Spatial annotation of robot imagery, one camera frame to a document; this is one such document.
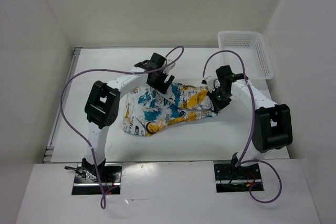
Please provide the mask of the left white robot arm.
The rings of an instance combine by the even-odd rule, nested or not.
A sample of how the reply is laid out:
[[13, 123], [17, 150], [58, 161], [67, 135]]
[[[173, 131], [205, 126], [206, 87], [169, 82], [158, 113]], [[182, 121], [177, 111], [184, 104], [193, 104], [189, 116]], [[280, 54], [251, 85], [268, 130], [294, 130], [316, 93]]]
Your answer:
[[135, 64], [129, 74], [109, 82], [96, 81], [93, 84], [85, 105], [89, 147], [81, 162], [83, 171], [93, 182], [104, 178], [107, 134], [118, 117], [121, 98], [145, 84], [165, 94], [174, 80], [174, 76], [169, 74], [174, 67], [173, 61], [154, 53], [151, 59]]

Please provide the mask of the colourful printed shorts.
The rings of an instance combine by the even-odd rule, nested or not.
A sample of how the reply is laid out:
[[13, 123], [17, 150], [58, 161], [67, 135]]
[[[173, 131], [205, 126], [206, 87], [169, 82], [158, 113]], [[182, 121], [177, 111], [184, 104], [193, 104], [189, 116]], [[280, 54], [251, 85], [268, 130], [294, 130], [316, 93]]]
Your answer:
[[216, 116], [205, 85], [172, 82], [162, 94], [149, 85], [127, 94], [122, 130], [135, 136], [152, 136], [167, 127]]

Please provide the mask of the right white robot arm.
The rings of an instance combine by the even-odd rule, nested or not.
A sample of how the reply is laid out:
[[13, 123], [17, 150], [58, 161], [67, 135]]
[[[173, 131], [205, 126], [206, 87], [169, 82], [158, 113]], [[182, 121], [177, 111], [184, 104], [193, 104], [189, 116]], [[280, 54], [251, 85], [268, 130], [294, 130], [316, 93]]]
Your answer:
[[221, 66], [216, 70], [216, 77], [203, 78], [202, 84], [208, 87], [207, 96], [215, 113], [228, 106], [232, 97], [252, 113], [248, 141], [231, 159], [230, 172], [235, 178], [243, 178], [265, 153], [292, 144], [290, 108], [263, 95], [244, 73], [234, 74], [229, 65]]

